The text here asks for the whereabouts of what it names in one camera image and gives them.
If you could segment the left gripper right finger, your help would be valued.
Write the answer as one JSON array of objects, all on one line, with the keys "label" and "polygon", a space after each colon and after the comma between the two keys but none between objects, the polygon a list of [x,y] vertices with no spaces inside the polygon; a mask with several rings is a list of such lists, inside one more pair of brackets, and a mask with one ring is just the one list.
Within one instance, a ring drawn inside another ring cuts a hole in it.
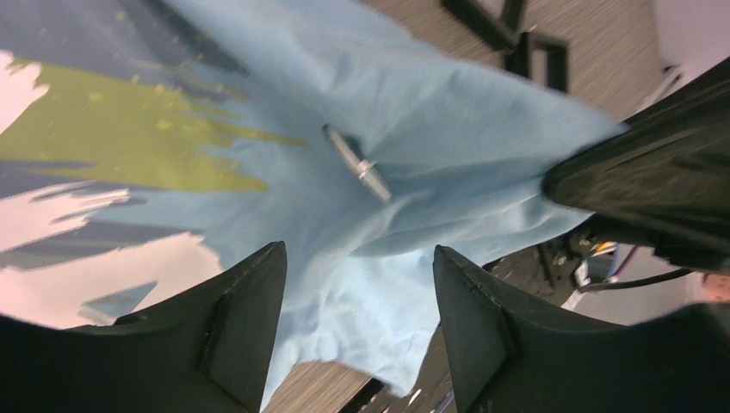
[{"label": "left gripper right finger", "polygon": [[564,310],[437,246],[433,272],[459,412],[726,412],[729,306],[621,326]]}]

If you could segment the light blue printed t-shirt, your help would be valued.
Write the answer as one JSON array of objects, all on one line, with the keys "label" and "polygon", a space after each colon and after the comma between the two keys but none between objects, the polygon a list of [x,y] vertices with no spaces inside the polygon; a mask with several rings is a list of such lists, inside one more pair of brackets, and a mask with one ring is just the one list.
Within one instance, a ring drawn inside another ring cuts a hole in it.
[{"label": "light blue printed t-shirt", "polygon": [[264,398],[306,361],[404,396],[439,320],[435,246],[489,262],[570,231],[588,213],[544,173],[624,129],[357,1],[4,1],[1,312],[98,323],[282,241]]}]

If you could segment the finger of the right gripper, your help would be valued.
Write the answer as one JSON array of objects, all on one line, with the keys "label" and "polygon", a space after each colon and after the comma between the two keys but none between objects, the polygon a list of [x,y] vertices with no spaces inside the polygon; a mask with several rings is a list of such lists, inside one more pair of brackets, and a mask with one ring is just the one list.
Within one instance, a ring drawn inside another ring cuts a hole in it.
[{"label": "finger of the right gripper", "polygon": [[677,267],[728,270],[729,63],[553,167],[542,191],[594,212],[597,237],[651,247]]}]

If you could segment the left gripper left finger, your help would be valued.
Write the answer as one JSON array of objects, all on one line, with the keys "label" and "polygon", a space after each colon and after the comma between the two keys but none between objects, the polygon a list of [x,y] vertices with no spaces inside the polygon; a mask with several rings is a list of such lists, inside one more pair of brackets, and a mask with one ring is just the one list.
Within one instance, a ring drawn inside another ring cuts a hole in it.
[{"label": "left gripper left finger", "polygon": [[273,242],[106,327],[1,320],[4,412],[257,412],[287,275]]}]

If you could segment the round portrait brooch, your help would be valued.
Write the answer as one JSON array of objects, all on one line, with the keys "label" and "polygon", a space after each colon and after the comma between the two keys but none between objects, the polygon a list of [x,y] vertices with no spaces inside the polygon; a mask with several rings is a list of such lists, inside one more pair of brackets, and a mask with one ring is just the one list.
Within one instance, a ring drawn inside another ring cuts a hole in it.
[{"label": "round portrait brooch", "polygon": [[375,167],[375,162],[368,160],[361,151],[357,139],[341,133],[331,124],[323,126],[323,134],[331,142],[345,166],[379,201],[387,204],[393,195],[386,180]]}]

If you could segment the black square frame box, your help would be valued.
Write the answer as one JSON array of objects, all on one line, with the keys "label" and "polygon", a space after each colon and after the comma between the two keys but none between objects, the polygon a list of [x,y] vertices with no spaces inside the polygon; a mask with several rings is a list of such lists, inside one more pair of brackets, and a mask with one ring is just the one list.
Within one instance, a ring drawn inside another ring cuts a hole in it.
[{"label": "black square frame box", "polygon": [[504,58],[504,68],[513,74],[562,93],[569,93],[568,40],[535,30],[520,35],[516,49]]},{"label": "black square frame box", "polygon": [[526,0],[506,0],[494,10],[487,1],[441,1],[459,23],[498,52],[511,52],[517,47],[527,4]]}]

